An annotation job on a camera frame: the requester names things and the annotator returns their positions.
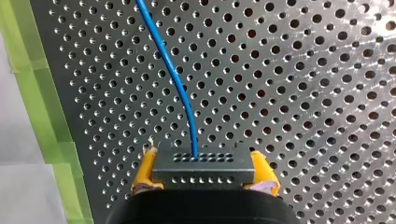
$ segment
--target gray metal surface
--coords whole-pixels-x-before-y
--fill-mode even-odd
[[[132,0],[31,2],[103,223],[149,136],[188,147],[187,120]],[[302,223],[394,223],[393,0],[148,4],[202,147],[264,152]]]
[[[203,147],[199,157],[192,158],[189,148],[162,147],[151,178],[167,189],[241,189],[253,183],[254,172],[247,148]]]

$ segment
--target hole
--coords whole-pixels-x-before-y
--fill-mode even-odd
[[[183,10],[183,11],[187,11],[187,10],[189,10],[190,5],[189,5],[189,3],[187,3],[187,2],[183,2],[183,3],[181,3],[180,8],[181,8],[181,10]]]
[[[275,32],[277,31],[276,25],[274,25],[274,24],[270,25],[270,26],[268,27],[268,31],[269,31],[271,34],[275,33]]]
[[[206,19],[204,20],[204,25],[205,25],[205,27],[210,27],[210,26],[212,26],[212,24],[213,24],[213,21],[212,21],[211,19],[206,18]]]
[[[297,0],[287,0],[287,4],[289,7],[294,7],[297,3]]]
[[[194,29],[194,25],[192,23],[186,23],[185,27],[186,31],[191,32]]]
[[[338,33],[337,38],[338,38],[339,40],[346,40],[346,39],[347,39],[347,32],[342,31],[342,32]]]
[[[231,13],[226,13],[223,16],[224,21],[229,22],[233,19],[233,15],[231,15]]]
[[[394,30],[396,28],[396,22],[395,21],[389,21],[389,22],[387,22],[385,27],[387,28],[388,31],[392,31],[392,30]]]
[[[372,32],[372,29],[370,26],[364,26],[361,28],[361,34],[362,35],[369,35]]]
[[[247,36],[248,36],[249,38],[254,38],[254,37],[256,36],[256,31],[255,31],[255,30],[249,30],[249,31],[247,32]]]
[[[274,10],[274,4],[273,3],[267,3],[266,5],[265,5],[265,10],[267,10],[268,12],[270,12],[270,11],[272,11],[272,10]]]
[[[320,14],[316,14],[315,16],[312,17],[313,23],[320,23],[321,21],[322,21],[322,17]]]
[[[251,17],[251,15],[253,15],[253,9],[251,9],[250,7],[246,8],[244,10],[244,14],[246,17]]]

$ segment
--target yellow clip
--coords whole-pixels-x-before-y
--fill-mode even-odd
[[[155,147],[151,147],[145,153],[142,165],[140,166],[140,169],[137,172],[136,177],[134,178],[134,183],[132,184],[132,192],[134,192],[134,188],[139,184],[163,189],[162,183],[154,183],[151,181],[151,172],[152,172],[152,167],[154,166],[156,155],[157,155],[157,148]]]
[[[265,156],[260,153],[260,151],[252,151],[250,155],[253,159],[256,174],[254,176],[254,183],[245,185],[244,189],[250,189],[251,187],[255,186],[256,184],[260,184],[261,182],[271,181],[276,183],[276,186],[271,188],[271,193],[273,196],[277,196],[280,189],[280,183],[274,171],[265,159]]]

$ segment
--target blue cable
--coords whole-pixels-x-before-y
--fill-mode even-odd
[[[163,57],[163,62],[166,65],[166,68],[168,69],[169,73],[171,74],[171,77],[175,83],[178,95],[180,96],[181,103],[184,105],[184,109],[186,110],[187,114],[187,120],[189,121],[190,124],[190,137],[191,137],[191,152],[193,157],[198,156],[198,138],[197,138],[197,131],[195,128],[195,121],[194,121],[194,114],[192,113],[192,109],[190,106],[190,101],[189,98],[184,92],[183,89],[183,84],[181,84],[180,78],[178,77],[178,74],[176,72],[176,68],[173,65],[171,56],[169,55],[168,51],[166,50],[165,45],[163,44],[163,39],[160,36],[160,33],[158,33],[157,27],[155,26],[154,22],[152,21],[150,15],[149,15],[149,10],[146,7],[145,0],[136,0],[137,6],[139,7],[140,14],[143,17],[143,20],[145,21],[149,32],[151,33],[152,38],[154,39],[155,44],[157,45],[158,50],[161,53],[161,56]]]

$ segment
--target green transparent strip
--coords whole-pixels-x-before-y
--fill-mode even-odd
[[[76,146],[29,0],[0,0],[0,30],[44,160],[53,164],[69,224],[93,223]]]

